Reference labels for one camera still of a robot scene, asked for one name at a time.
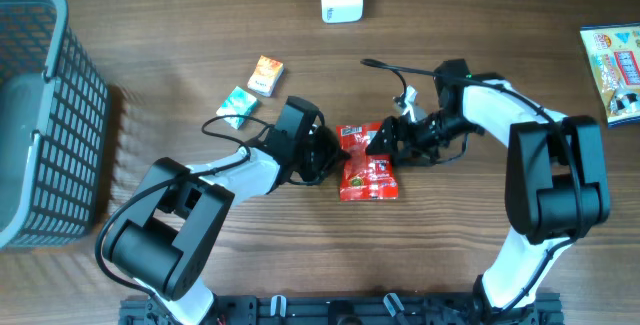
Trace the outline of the red candy bag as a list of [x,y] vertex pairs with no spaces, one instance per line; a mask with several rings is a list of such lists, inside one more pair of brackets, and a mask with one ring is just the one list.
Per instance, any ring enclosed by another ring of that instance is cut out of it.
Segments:
[[336,127],[341,149],[351,158],[344,163],[341,201],[396,199],[399,187],[389,155],[367,155],[366,148],[380,129],[380,122]]

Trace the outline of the orange small box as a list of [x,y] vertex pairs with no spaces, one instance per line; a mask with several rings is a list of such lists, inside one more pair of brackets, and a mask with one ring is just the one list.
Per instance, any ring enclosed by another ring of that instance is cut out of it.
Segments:
[[248,80],[247,87],[260,95],[270,97],[283,71],[282,62],[261,56]]

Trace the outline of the teal small box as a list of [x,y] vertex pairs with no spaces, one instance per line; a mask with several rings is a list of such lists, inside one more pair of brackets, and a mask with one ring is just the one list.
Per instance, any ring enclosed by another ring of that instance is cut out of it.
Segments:
[[259,104],[258,99],[240,87],[235,87],[222,105],[217,109],[216,115],[223,116],[232,128],[239,129],[253,110]]

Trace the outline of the yellow snack bag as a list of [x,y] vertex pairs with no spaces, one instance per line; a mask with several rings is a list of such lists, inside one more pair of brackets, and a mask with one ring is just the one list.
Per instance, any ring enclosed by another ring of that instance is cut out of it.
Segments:
[[639,23],[583,26],[580,36],[608,127],[639,121]]

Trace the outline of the grey plastic basket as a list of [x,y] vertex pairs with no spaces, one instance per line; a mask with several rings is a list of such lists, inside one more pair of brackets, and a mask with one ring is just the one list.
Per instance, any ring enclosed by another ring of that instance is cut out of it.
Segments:
[[67,0],[1,0],[1,246],[84,237],[111,95],[69,24]]

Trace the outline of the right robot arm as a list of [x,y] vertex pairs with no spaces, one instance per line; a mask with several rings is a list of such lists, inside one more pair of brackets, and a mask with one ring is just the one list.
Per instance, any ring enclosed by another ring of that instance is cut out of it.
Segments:
[[463,59],[430,72],[437,111],[424,115],[403,88],[398,117],[386,118],[369,155],[397,165],[433,166],[456,138],[488,133],[507,148],[504,205],[510,230],[474,284],[471,315],[485,324],[517,321],[559,256],[610,214],[600,127],[590,116],[549,110],[496,73],[474,74]]

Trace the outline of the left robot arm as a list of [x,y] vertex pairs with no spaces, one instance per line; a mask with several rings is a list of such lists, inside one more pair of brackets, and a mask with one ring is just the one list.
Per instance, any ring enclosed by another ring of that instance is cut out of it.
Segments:
[[120,323],[256,323],[256,297],[219,297],[201,278],[230,209],[283,184],[318,185],[349,157],[319,108],[291,96],[276,123],[225,158],[156,160],[96,239],[101,271],[139,293],[121,302]]

